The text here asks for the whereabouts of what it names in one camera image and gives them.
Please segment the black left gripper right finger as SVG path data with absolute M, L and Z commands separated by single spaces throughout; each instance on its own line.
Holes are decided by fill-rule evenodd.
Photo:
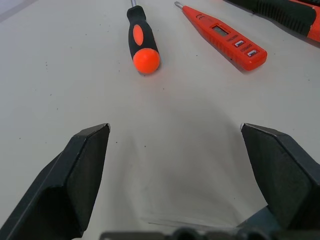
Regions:
M 319 229 L 319 163 L 278 130 L 244 123 L 241 133 L 255 180 L 279 225 Z

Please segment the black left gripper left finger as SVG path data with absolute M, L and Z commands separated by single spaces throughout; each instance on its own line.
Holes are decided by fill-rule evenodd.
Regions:
M 2 240 L 73 240 L 87 230 L 110 125 L 81 130 L 37 175 L 0 229 Z

